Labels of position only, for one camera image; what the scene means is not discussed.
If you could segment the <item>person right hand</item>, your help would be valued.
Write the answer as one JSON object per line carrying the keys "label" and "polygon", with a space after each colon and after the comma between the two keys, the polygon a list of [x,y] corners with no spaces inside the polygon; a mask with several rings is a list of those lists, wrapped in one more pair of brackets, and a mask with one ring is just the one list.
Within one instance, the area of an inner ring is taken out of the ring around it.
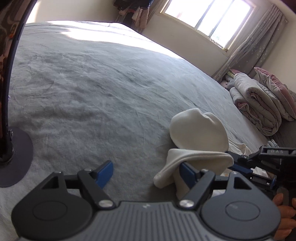
{"label": "person right hand", "polygon": [[280,226],[278,227],[274,239],[284,240],[295,229],[295,198],[292,199],[292,207],[283,205],[283,193],[276,194],[273,198],[274,204],[278,207],[281,214]]}

